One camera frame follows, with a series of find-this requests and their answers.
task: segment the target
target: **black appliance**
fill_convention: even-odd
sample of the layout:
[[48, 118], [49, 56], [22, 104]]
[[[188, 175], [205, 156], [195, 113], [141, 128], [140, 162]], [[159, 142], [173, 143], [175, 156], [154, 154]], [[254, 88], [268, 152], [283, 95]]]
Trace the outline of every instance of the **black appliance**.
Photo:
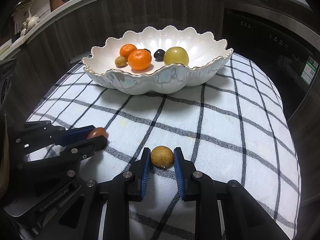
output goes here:
[[319, 52], [283, 26], [234, 9], [225, 9], [222, 38], [274, 82], [288, 121], [312, 85], [319, 69]]

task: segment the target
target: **brown round fruit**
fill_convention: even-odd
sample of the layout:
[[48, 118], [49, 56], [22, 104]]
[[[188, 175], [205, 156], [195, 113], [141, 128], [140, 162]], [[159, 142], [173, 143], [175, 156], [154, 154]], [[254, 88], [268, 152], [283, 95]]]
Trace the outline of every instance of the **brown round fruit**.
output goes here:
[[172, 150], [166, 146], [157, 146], [154, 148], [150, 158], [153, 165], [160, 168], [168, 168], [174, 161]]
[[97, 136], [103, 135], [105, 138], [108, 139], [108, 133], [107, 131], [103, 128], [103, 127], [97, 127], [94, 128], [88, 135], [87, 135], [87, 139], [91, 139]]
[[127, 59], [125, 57], [117, 57], [115, 60], [115, 64], [117, 67], [124, 67], [127, 65]]

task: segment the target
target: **yellow stain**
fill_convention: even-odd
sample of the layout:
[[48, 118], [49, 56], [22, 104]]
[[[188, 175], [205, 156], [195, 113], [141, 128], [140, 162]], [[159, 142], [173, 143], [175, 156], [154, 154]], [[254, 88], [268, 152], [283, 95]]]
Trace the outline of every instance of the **yellow stain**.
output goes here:
[[120, 118], [120, 123], [123, 127], [127, 126], [127, 123], [125, 122], [125, 119], [123, 117]]

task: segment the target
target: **black stripe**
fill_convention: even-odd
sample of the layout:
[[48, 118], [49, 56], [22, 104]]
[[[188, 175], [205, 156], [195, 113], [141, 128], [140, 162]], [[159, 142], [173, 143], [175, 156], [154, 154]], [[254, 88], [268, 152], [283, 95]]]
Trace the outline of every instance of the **black stripe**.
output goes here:
[[56, 156], [58, 156], [58, 154], [54, 151], [54, 150], [52, 150], [52, 148], [50, 148], [50, 147], [46, 147], [46, 149], [47, 150], [49, 150], [49, 154], [51, 155], [51, 157], [56, 157]]
[[69, 72], [67, 72], [67, 74], [69, 74], [69, 75], [78, 75], [78, 74], [83, 74], [83, 73], [85, 73], [84, 71], [83, 72], [77, 72], [77, 73], [69, 73]]
[[[55, 87], [68, 87], [68, 86], [85, 86], [87, 85], [88, 83], [75, 83], [75, 84], [63, 84], [63, 85], [59, 85], [59, 84], [55, 84], [54, 86]], [[100, 85], [98, 84], [89, 84], [89, 86], [93, 86], [93, 87], [101, 87]]]
[[72, 129], [76, 123], [85, 115], [86, 112], [89, 111], [89, 109], [100, 99], [100, 97], [103, 95], [104, 92], [106, 92], [108, 90], [108, 88], [105, 88], [96, 98], [96, 100], [94, 100], [92, 102], [92, 104], [90, 106], [87, 107], [87, 109], [83, 112], [83, 114], [81, 114], [81, 116], [78, 117], [78, 119], [70, 126], [70, 129]]
[[[217, 73], [216, 75], [219, 76], [219, 77], [224, 77], [224, 78], [233, 78], [232, 76], [223, 75], [223, 74], [219, 74], [219, 73]], [[248, 84], [248, 83], [246, 83], [246, 82], [243, 82], [241, 79], [235, 78], [235, 80], [241, 82], [241, 83], [244, 84], [245, 86], [248, 86], [248, 87], [251, 87], [251, 88], [257, 90], [256, 87], [254, 87], [253, 85]], [[269, 97], [267, 94], [265, 94], [265, 93], [263, 93], [263, 92], [260, 92], [260, 93], [261, 93], [263, 96], [265, 96], [266, 98], [268, 98], [271, 102], [273, 102], [276, 106], [279, 106], [279, 107], [282, 109], [281, 105], [280, 105], [279, 103], [277, 103], [276, 101], [274, 101], [274, 100], [273, 100], [271, 97]]]
[[[246, 66], [249, 66], [250, 67], [250, 65], [249, 64], [247, 64], [247, 63], [244, 63], [244, 62], [242, 62], [242, 61], [240, 61], [240, 60], [236, 60], [236, 59], [232, 59], [233, 61], [236, 61], [236, 62], [239, 62], [239, 63], [241, 63], [241, 64], [243, 64], [243, 65], [246, 65]], [[260, 72], [258, 69], [256, 69], [256, 68], [254, 68], [254, 67], [252, 67], [254, 70], [256, 70], [257, 72], [259, 72], [263, 77], [267, 77], [267, 75], [265, 74], [265, 73], [263, 73], [263, 72]]]
[[295, 215], [295, 218], [294, 218], [294, 232], [293, 232], [293, 238], [295, 238], [296, 236], [296, 233], [297, 233], [297, 219], [298, 219], [298, 210], [299, 210], [299, 197], [300, 197], [300, 194], [299, 194], [299, 187], [300, 187], [300, 175], [299, 175], [299, 163], [298, 163], [298, 159], [296, 158], [297, 160], [297, 172], [298, 172], [298, 201], [297, 201], [297, 208], [296, 208], [296, 215]]
[[[49, 115], [49, 114], [46, 114], [45, 117], [53, 120], [54, 117], [52, 115]], [[57, 119], [56, 122], [66, 128], [70, 127], [69, 124], [63, 122], [62, 120], [60, 119]], [[156, 127], [159, 127], [159, 128], [162, 128], [162, 129], [165, 129], [167, 131], [173, 131], [173, 130], [176, 130], [178, 128], [174, 128], [174, 127], [170, 127], [168, 125], [164, 125], [164, 124], [161, 124], [161, 123], [156, 123], [155, 125]], [[196, 138], [196, 133], [195, 132], [191, 132], [191, 131], [185, 131], [185, 130], [182, 130], [182, 129], [179, 129], [179, 132], [180, 133], [177, 133], [181, 136], [187, 136], [187, 137], [191, 137], [191, 138]], [[202, 140], [206, 140], [210, 143], [213, 143], [213, 144], [216, 144], [220, 147], [223, 147], [223, 148], [226, 148], [226, 149], [230, 149], [230, 150], [233, 150], [235, 152], [239, 152], [239, 153], [242, 153], [242, 147], [240, 146], [237, 146], [237, 145], [234, 145], [234, 144], [231, 144], [231, 143], [227, 143], [227, 142], [224, 142], [224, 141], [221, 141], [215, 137], [212, 137], [212, 136], [209, 136], [209, 135], [205, 135], [205, 134], [201, 134], [201, 137], [200, 139]], [[252, 157], [254, 159], [256, 159], [257, 161], [259, 161], [261, 164], [265, 165], [267, 168], [271, 169], [273, 172], [277, 173], [277, 168], [272, 165], [271, 163], [269, 163], [268, 161], [266, 161], [265, 159], [263, 159], [261, 156], [259, 156], [258, 154], [250, 151], [250, 150], [247, 150], [247, 156], [249, 157]], [[299, 194], [299, 190], [298, 190], [298, 187], [287, 177], [285, 176], [282, 172], [280, 172], [280, 176], [281, 178], [284, 180], [284, 182], [286, 182], [290, 187], [292, 187], [298, 194]]]
[[113, 115], [113, 117], [111, 117], [111, 119], [109, 120], [109, 122], [106, 124], [106, 126], [104, 127], [105, 130], [109, 128], [110, 124], [113, 122], [113, 120], [117, 117], [117, 115], [119, 114], [119, 112], [124, 109], [124, 107], [127, 105], [127, 103], [129, 103], [130, 99], [133, 97], [133, 95], [130, 95], [127, 100], [123, 103], [123, 105], [115, 112], [115, 114]]
[[160, 106], [158, 108], [158, 111], [157, 111], [155, 117], [153, 118], [153, 120], [152, 120], [152, 122], [151, 122], [151, 124], [150, 124], [150, 126], [148, 128], [147, 133], [143, 137], [141, 143], [139, 144], [139, 146], [138, 146], [136, 152], [134, 153], [134, 155], [132, 156], [130, 162], [127, 164], [127, 166], [124, 168], [124, 170], [122, 172], [129, 170], [129, 167], [130, 167], [131, 163], [133, 163], [137, 159], [137, 157], [139, 156], [141, 150], [143, 149], [144, 145], [146, 144], [146, 142], [147, 142], [147, 140], [148, 140], [148, 138], [149, 138], [149, 136], [150, 136], [150, 134], [151, 134], [151, 132], [153, 130], [153, 127], [155, 126], [156, 121], [158, 120], [158, 118], [159, 118], [159, 116], [160, 116], [160, 114], [162, 112], [162, 109], [163, 109], [163, 106], [164, 106], [166, 98], [167, 98], [167, 95], [163, 95], [161, 104], [160, 104]]
[[266, 113], [266, 116], [267, 116], [267, 119], [268, 119], [268, 122], [269, 122], [269, 126], [270, 126], [270, 129], [271, 129], [271, 132], [272, 132], [273, 140], [274, 140], [274, 143], [275, 143], [276, 160], [277, 160], [277, 173], [278, 173], [278, 192], [277, 192], [277, 198], [276, 198], [275, 213], [274, 213], [273, 218], [274, 218], [274, 220], [276, 220], [277, 217], [278, 217], [278, 210], [279, 210], [279, 204], [280, 204], [280, 193], [281, 193], [281, 177], [280, 177], [280, 161], [279, 161], [279, 153], [278, 153], [278, 144], [277, 144], [275, 133], [273, 132], [273, 128], [272, 128], [272, 125], [271, 125], [271, 122], [270, 122], [270, 119], [269, 119], [269, 115], [268, 115], [268, 111], [266, 109], [266, 105], [264, 103], [262, 95], [260, 94], [260, 91], [259, 91], [259, 88], [258, 88], [258, 84], [257, 84], [256, 78], [254, 76], [254, 72], [253, 72], [252, 68], [251, 68], [251, 71], [252, 71], [252, 77], [254, 79], [254, 83], [255, 83], [255, 85], [256, 85], [256, 87], [258, 89], [259, 95], [261, 97], [261, 101], [262, 101], [263, 107], [265, 109], [265, 113]]
[[[131, 156], [129, 156], [125, 153], [119, 152], [118, 150], [113, 149], [112, 147], [110, 147], [108, 145], [103, 150], [106, 153], [112, 155], [113, 157], [116, 157], [117, 159], [122, 160], [127, 163], [129, 163], [132, 158]], [[156, 174], [158, 176], [161, 176], [161, 177], [174, 179], [174, 180], [176, 179], [176, 175], [175, 175], [174, 171], [171, 171], [168, 169], [161, 169], [161, 168], [158, 168], [154, 165], [150, 166], [150, 172], [153, 174]]]
[[235, 95], [236, 97], [240, 97], [240, 98], [248, 101], [249, 103], [251, 103], [251, 104], [259, 107], [260, 109], [264, 110], [264, 109], [263, 109], [263, 106], [259, 105], [257, 102], [252, 101], [251, 99], [249, 99], [249, 98], [247, 98], [247, 97], [245, 97], [245, 96], [243, 96], [243, 95], [240, 95], [238, 92], [235, 92], [235, 91], [229, 90], [229, 89], [218, 88], [218, 87], [215, 87], [215, 86], [212, 86], [212, 85], [208, 85], [208, 84], [206, 84], [206, 86], [207, 86], [207, 87], [210, 87], [210, 88], [212, 88], [212, 89], [215, 89], [215, 90], [217, 90], [217, 91], [221, 91], [221, 92], [226, 92], [226, 93], [233, 94], [233, 95]]
[[[76, 72], [79, 68], [81, 68], [80, 66], [75, 65], [71, 70], [74, 69], [74, 72]], [[67, 81], [67, 79], [70, 77], [69, 72], [67, 72], [67, 74], [63, 75], [63, 77], [58, 80], [57, 84], [63, 84], [65, 81]], [[50, 88], [49, 91], [46, 93], [46, 95], [42, 98], [42, 100], [40, 101], [40, 103], [36, 106], [36, 108], [34, 109], [34, 111], [32, 112], [32, 114], [30, 115], [30, 117], [27, 119], [27, 121], [33, 116], [33, 114], [35, 112], [37, 112], [43, 105], [44, 103], [47, 101], [48, 98], [50, 98], [51, 96], [53, 96], [53, 94], [55, 93], [55, 91], [57, 91], [57, 89], [55, 89], [54, 87]]]
[[[243, 73], [243, 74], [246, 74], [246, 75], [248, 75], [248, 76], [250, 76], [250, 77], [253, 78], [253, 76], [250, 75], [249, 73], [247, 73], [246, 71], [243, 71], [243, 70], [238, 69], [238, 68], [236, 68], [236, 67], [233, 67], [233, 69], [235, 69], [235, 70], [237, 70], [237, 71], [239, 71], [239, 72], [241, 72], [241, 73]], [[268, 84], [266, 84], [265, 82], [261, 81], [261, 80], [258, 79], [258, 78], [256, 78], [256, 80], [259, 81], [261, 84], [265, 85], [266, 87], [268, 87], [269, 89], [272, 90], [272, 88], [271, 88]]]
[[233, 73], [233, 67], [232, 67], [232, 55], [231, 55], [231, 58], [230, 58], [230, 68], [231, 68], [231, 74], [232, 74], [233, 82], [235, 84], [236, 103], [237, 103], [238, 116], [239, 116], [239, 121], [240, 121], [240, 135], [241, 135], [241, 143], [242, 143], [241, 185], [242, 185], [242, 187], [244, 187], [246, 169], [247, 169], [247, 149], [246, 149], [246, 146], [245, 146], [244, 127], [243, 127], [243, 120], [242, 120], [242, 114], [241, 114], [241, 108], [240, 108], [240, 102], [239, 102], [238, 87], [237, 87], [237, 83], [236, 83], [236, 80], [235, 80], [235, 74]]
[[[79, 97], [81, 94], [82, 94], [82, 92], [87, 88], [87, 86], [91, 83], [92, 81], [90, 81], [81, 91], [80, 91], [80, 93], [74, 98], [74, 99], [72, 99], [71, 100], [71, 102], [58, 114], [58, 116], [53, 120], [53, 122], [55, 122], [57, 119], [58, 119], [58, 117], [71, 105], [71, 103], [77, 98], [77, 97]], [[48, 149], [48, 151], [47, 151], [47, 154], [45, 155], [45, 158], [47, 157], [47, 155], [50, 153], [50, 151], [52, 150], [52, 148], [53, 148], [53, 144], [50, 146], [50, 148]]]
[[193, 151], [192, 151], [192, 156], [191, 156], [191, 161], [193, 163], [196, 162], [196, 159], [198, 156], [199, 144], [200, 144], [201, 126], [202, 126], [203, 112], [204, 112], [204, 90], [205, 90], [205, 83], [202, 84], [202, 88], [201, 88], [200, 114], [199, 114], [199, 119], [198, 119], [196, 141], [195, 141], [195, 145], [193, 146]]
[[[50, 119], [52, 121], [55, 119], [55, 117], [50, 115], [50, 114], [34, 113], [34, 115], [44, 116], [44, 117], [46, 117], [46, 118], [48, 118], [48, 119]], [[57, 119], [56, 123], [62, 125], [63, 127], [67, 128], [67, 129], [69, 129], [69, 127], [70, 127], [70, 124], [67, 124], [66, 122], [62, 121], [61, 119]]]
[[[158, 221], [152, 218], [140, 215], [132, 210], [129, 210], [129, 218], [154, 229], [156, 229], [157, 225], [159, 224]], [[169, 226], [169, 225], [164, 225], [164, 227], [162, 228], [162, 231], [170, 235], [178, 236], [180, 238], [187, 239], [187, 240], [195, 239], [195, 234], [180, 228]]]
[[268, 78], [268, 81], [269, 81], [269, 83], [270, 83], [270, 86], [272, 87], [272, 91], [274, 92], [274, 94], [275, 94], [275, 96], [276, 96], [276, 99], [277, 99], [277, 101], [278, 101], [278, 103], [279, 103], [279, 105], [280, 105], [280, 102], [279, 102], [279, 99], [278, 99], [278, 95], [277, 95], [277, 93], [275, 92], [275, 90], [273, 89], [273, 86], [272, 86], [272, 84], [271, 84], [271, 81], [270, 81], [270, 78], [269, 77], [267, 77]]
[[[203, 112], [204, 112], [204, 90], [205, 90], [205, 83], [202, 85], [201, 88], [201, 95], [200, 95], [200, 114], [199, 114], [199, 119], [198, 119], [198, 126], [197, 126], [197, 133], [196, 133], [196, 141], [193, 147], [193, 151], [192, 151], [192, 156], [191, 156], [191, 161], [193, 163], [196, 162], [196, 158], [198, 156], [198, 150], [199, 150], [199, 144], [200, 144], [200, 137], [201, 137], [201, 126], [202, 126], [202, 120], [203, 120]], [[170, 202], [166, 212], [164, 213], [164, 215], [161, 218], [161, 221], [159, 223], [159, 225], [157, 226], [156, 230], [153, 233], [153, 236], [151, 237], [151, 239], [157, 240], [161, 234], [162, 229], [164, 228], [164, 225], [167, 223], [172, 210], [174, 209], [174, 207], [176, 206], [177, 202], [180, 199], [180, 195], [179, 193], [177, 193], [174, 198], [172, 199], [172, 201]]]
[[91, 82], [92, 82], [92, 80], [85, 85], [85, 87], [80, 91], [80, 93], [79, 93], [74, 99], [72, 99], [72, 100], [70, 101], [70, 103], [58, 114], [58, 116], [56, 117], [56, 119], [59, 118], [59, 116], [72, 104], [72, 102], [75, 101], [75, 100], [82, 94], [82, 92], [87, 88], [87, 86], [88, 86]]
[[[71, 99], [65, 99], [65, 98], [62, 98], [61, 100], [63, 101], [67, 101], [67, 102], [70, 102]], [[80, 104], [80, 105], [83, 105], [83, 106], [89, 106], [89, 103], [85, 103], [83, 101], [79, 101], [79, 100], [74, 100], [74, 103], [77, 103], [77, 104]], [[111, 109], [111, 108], [108, 108], [108, 107], [104, 107], [104, 106], [96, 106], [96, 105], [93, 105], [92, 108], [94, 109], [97, 109], [97, 110], [101, 110], [101, 111], [105, 111], [105, 112], [108, 112], [108, 113], [112, 113], [114, 114], [116, 112], [115, 109]], [[237, 114], [233, 113], [233, 112], [230, 112], [230, 111], [226, 111], [226, 110], [222, 110], [222, 109], [219, 109], [221, 110], [222, 114], [228, 114], [232, 117], [235, 117], [235, 118], [239, 118]], [[131, 121], [134, 121], [134, 122], [138, 122], [138, 123], [142, 123], [142, 124], [146, 124], [146, 125], [151, 125], [152, 121], [151, 120], [148, 120], [148, 119], [144, 119], [144, 118], [140, 118], [140, 117], [136, 117], [136, 116], [133, 116], [131, 114], [128, 114], [126, 112], [119, 112], [119, 115], [126, 118], [126, 119], [129, 119]], [[54, 117], [50, 118], [49, 115], [46, 115], [45, 117], [53, 120]], [[257, 129], [263, 131], [266, 135], [268, 136], [271, 136], [272, 137], [272, 133], [270, 131], [267, 131], [266, 129], [264, 129], [263, 127], [261, 127], [260, 125], [252, 122], [251, 120], [248, 120], [246, 118], [243, 117], [243, 121], [256, 127]], [[63, 125], [64, 127], [67, 127], [66, 123], [62, 123], [61, 120], [57, 120], [56, 121], [57, 123]], [[196, 133], [195, 132], [191, 132], [191, 131], [186, 131], [186, 130], [182, 130], [180, 128], [176, 128], [176, 127], [172, 127], [172, 126], [169, 126], [169, 125], [166, 125], [166, 124], [162, 124], [162, 123], [159, 123], [159, 122], [156, 122], [154, 124], [155, 127], [158, 127], [158, 128], [161, 128], [163, 130], [167, 130], [169, 132], [173, 132], [173, 133], [176, 133], [176, 134], [179, 134], [181, 136], [186, 136], [186, 137], [191, 137], [191, 138], [196, 138]], [[223, 148], [227, 148], [227, 149], [231, 149], [231, 150], [235, 150], [236, 152], [240, 152], [242, 153], [242, 148], [239, 147], [239, 146], [235, 146], [235, 145], [232, 145], [232, 144], [229, 144], [229, 143], [226, 143], [226, 142], [223, 142], [223, 141], [220, 141], [214, 137], [211, 137], [211, 136], [208, 136], [208, 135], [204, 135], [202, 136], [202, 138], [200, 139], [204, 139], [208, 142], [211, 142], [211, 143], [214, 143], [220, 147], [223, 147]], [[279, 142], [279, 144], [281, 146], [283, 146], [286, 150], [288, 150], [290, 153], [292, 152], [280, 139], [277, 138], [277, 141]], [[259, 160], [262, 164], [264, 164], [266, 167], [270, 168], [271, 170], [273, 170], [275, 173], [277, 173], [276, 171], [276, 168], [270, 164], [269, 162], [267, 162], [265, 159], [259, 157], [256, 153], [253, 153], [253, 152], [250, 152], [247, 150], [247, 155], [249, 155], [250, 157], [253, 157], [257, 160]], [[288, 183], [295, 191], [297, 191], [297, 186], [291, 181], [289, 180], [287, 177], [283, 177], [281, 176], [281, 178], [286, 182]]]
[[[260, 206], [263, 207], [263, 209], [270, 215], [270, 217], [272, 217], [275, 213], [274, 210], [272, 210], [271, 208], [269, 208], [265, 203], [262, 203], [260, 202], [259, 200], [257, 200], [257, 202], [260, 204]], [[283, 216], [281, 216], [279, 213], [278, 213], [278, 217], [277, 217], [277, 220], [285, 225], [286, 227], [289, 227], [289, 228], [294, 228], [294, 223], [292, 222], [289, 222], [287, 219], [285, 219]]]
[[176, 206], [177, 202], [179, 201], [180, 196], [179, 193], [177, 192], [176, 195], [174, 196], [174, 198], [171, 200], [167, 210], [165, 211], [164, 215], [162, 216], [159, 224], [156, 227], [156, 230], [154, 231], [152, 237], [150, 238], [150, 240], [157, 240], [160, 236], [160, 233], [162, 231], [162, 229], [164, 228], [165, 224], [167, 223], [174, 207]]
[[[144, 94], [144, 96], [148, 96], [148, 97], [160, 97], [161, 95], [160, 94]], [[174, 97], [171, 97], [171, 96], [168, 96], [167, 99], [171, 100], [171, 101], [174, 101], [174, 102], [181, 102], [181, 103], [185, 103], [185, 104], [188, 104], [188, 105], [195, 105], [195, 106], [201, 106], [201, 103], [199, 102], [196, 102], [196, 101], [191, 101], [191, 100], [187, 100], [187, 99], [183, 99], [183, 98], [174, 98]], [[68, 99], [68, 98], [50, 98], [48, 99], [48, 101], [53, 101], [53, 100], [61, 100], [61, 101], [66, 101], [66, 102], [70, 102], [71, 99]], [[77, 104], [80, 104], [80, 105], [83, 105], [83, 106], [89, 106], [89, 103], [86, 103], [84, 101], [79, 101], [79, 100], [74, 100], [75, 103]], [[216, 106], [211, 106], [209, 104], [204, 104], [204, 107], [208, 108], [208, 109], [211, 109], [211, 110], [214, 110], [220, 114], [226, 114], [226, 115], [229, 115], [229, 116], [232, 116], [232, 117], [235, 117], [235, 118], [240, 118], [239, 115], [231, 112], [231, 111], [227, 111], [227, 110], [223, 110], [223, 109], [220, 109]], [[98, 109], [98, 110], [101, 110], [101, 111], [105, 111], [105, 112], [109, 112], [109, 113], [112, 113], [112, 114], [115, 114], [116, 113], [116, 110], [115, 109], [112, 109], [112, 108], [108, 108], [108, 107], [104, 107], [104, 106], [92, 106], [92, 108], [94, 109]], [[123, 116], [124, 118], [127, 118], [129, 120], [132, 120], [134, 122], [140, 122], [140, 123], [144, 123], [144, 124], [147, 124], [149, 125], [148, 122], [151, 122], [150, 120], [147, 120], [147, 119], [143, 119], [143, 118], [139, 118], [139, 117], [136, 117], [136, 116], [133, 116], [133, 115], [130, 115], [130, 114], [127, 114], [125, 112], [120, 112], [119, 115]], [[268, 130], [266, 130], [265, 128], [263, 128], [261, 125], [245, 118], [242, 116], [242, 119], [244, 122], [254, 126], [255, 128], [261, 130], [262, 132], [264, 132], [266, 135], [268, 136], [271, 136], [272, 137], [272, 133]], [[179, 134], [179, 128], [172, 128], [176, 131], [174, 131], [175, 133], [178, 133]], [[289, 149], [289, 147], [287, 147], [279, 138], [276, 138], [277, 141], [279, 142], [279, 144], [284, 147], [287, 151], [289, 151], [289, 153], [292, 155], [292, 156], [295, 156], [294, 152]]]
[[[220, 147], [226, 148], [226, 149], [230, 149], [232, 151], [238, 152], [242, 154], [242, 147], [234, 145], [232, 143], [228, 143], [225, 141], [221, 141], [215, 137], [209, 136], [209, 135], [205, 135], [205, 134], [201, 134], [201, 138], [202, 140], [206, 140], [208, 142], [214, 143]], [[279, 172], [279, 170], [270, 162], [268, 162], [267, 160], [265, 160], [264, 158], [262, 158], [261, 156], [259, 156], [258, 154], [250, 151], [247, 149], [247, 156], [252, 157], [254, 159], [256, 159], [257, 161], [259, 161], [260, 163], [262, 163], [263, 165], [265, 165], [266, 167], [268, 167], [270, 170], [272, 170], [274, 173]], [[291, 186], [297, 193], [298, 191], [298, 187], [287, 177], [285, 176], [281, 171], [280, 171], [280, 177], [289, 185]]]
[[[225, 75], [221, 75], [221, 74], [217, 74], [218, 76], [221, 76], [221, 77], [226, 77], [226, 78], [233, 78], [231, 76], [225, 76]], [[267, 110], [268, 114], [270, 114], [272, 117], [274, 117], [275, 119], [277, 119], [279, 121], [279, 123], [281, 123], [287, 130], [289, 130], [287, 124], [285, 124], [279, 117], [277, 117], [274, 113], [272, 113], [271, 111]]]
[[[84, 75], [84, 74], [82, 74], [74, 83], [76, 83], [83, 75]], [[68, 88], [66, 89], [66, 91], [64, 91], [63, 94], [59, 97], [59, 99], [60, 99], [71, 87], [72, 87], [72, 86], [68, 87]], [[48, 109], [44, 114], [46, 114], [46, 113], [55, 105], [55, 103], [56, 103], [57, 101], [55, 101], [55, 102], [52, 104], [52, 106], [50, 106], [49, 109]]]

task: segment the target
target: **blue gripper pad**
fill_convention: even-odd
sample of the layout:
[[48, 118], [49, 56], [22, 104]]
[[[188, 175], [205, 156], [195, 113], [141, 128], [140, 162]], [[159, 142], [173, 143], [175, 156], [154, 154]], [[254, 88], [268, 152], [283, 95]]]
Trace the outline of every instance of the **blue gripper pad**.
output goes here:
[[80, 142], [87, 139], [87, 135], [93, 130], [95, 127], [93, 125], [74, 128], [61, 133], [58, 142], [56, 145], [67, 146], [69, 144], [73, 144], [76, 142]]
[[148, 180], [149, 180], [149, 168], [150, 168], [150, 149], [148, 148], [147, 151], [147, 157], [146, 157], [146, 162], [144, 164], [144, 169], [143, 169], [143, 174], [141, 176], [141, 191], [140, 191], [140, 196], [141, 199], [143, 200], [143, 198], [145, 197], [146, 193], [147, 193], [147, 185], [148, 185]]
[[184, 178], [182, 175], [181, 165], [178, 158], [178, 152], [176, 149], [173, 150], [174, 155], [174, 171], [176, 173], [176, 181], [178, 186], [178, 192], [182, 200], [185, 197], [185, 187], [184, 187]]

